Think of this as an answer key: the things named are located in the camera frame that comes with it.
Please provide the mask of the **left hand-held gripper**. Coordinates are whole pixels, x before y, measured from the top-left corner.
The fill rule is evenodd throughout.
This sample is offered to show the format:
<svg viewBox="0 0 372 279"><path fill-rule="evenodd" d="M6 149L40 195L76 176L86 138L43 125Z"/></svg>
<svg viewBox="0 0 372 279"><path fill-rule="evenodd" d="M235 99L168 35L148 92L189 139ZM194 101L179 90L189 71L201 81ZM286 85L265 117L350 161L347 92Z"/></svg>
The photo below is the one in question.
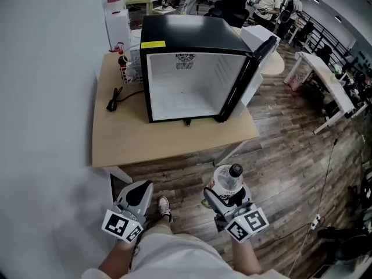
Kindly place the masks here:
<svg viewBox="0 0 372 279"><path fill-rule="evenodd" d="M146 214L152 195L153 182L150 180L124 187L113 208L106 211L102 231L127 244L133 243L144 231L146 217L142 214Z"/></svg>

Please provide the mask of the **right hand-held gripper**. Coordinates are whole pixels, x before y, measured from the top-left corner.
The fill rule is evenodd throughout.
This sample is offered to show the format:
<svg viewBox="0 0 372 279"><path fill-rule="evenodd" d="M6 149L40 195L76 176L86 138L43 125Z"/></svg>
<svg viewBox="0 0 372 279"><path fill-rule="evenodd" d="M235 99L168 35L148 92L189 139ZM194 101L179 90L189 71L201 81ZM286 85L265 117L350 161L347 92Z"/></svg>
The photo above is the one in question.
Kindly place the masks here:
<svg viewBox="0 0 372 279"><path fill-rule="evenodd" d="M269 222L263 213L252 203L251 191L246 184L232 197L232 204L236 207L245 207L237 210L229 220L226 216L231 212L231 206L221 199L214 190L206 187L203 194L209 206L216 213L214 218L217 231L225 231L233 240L239 244L250 239L269 226Z"/></svg>

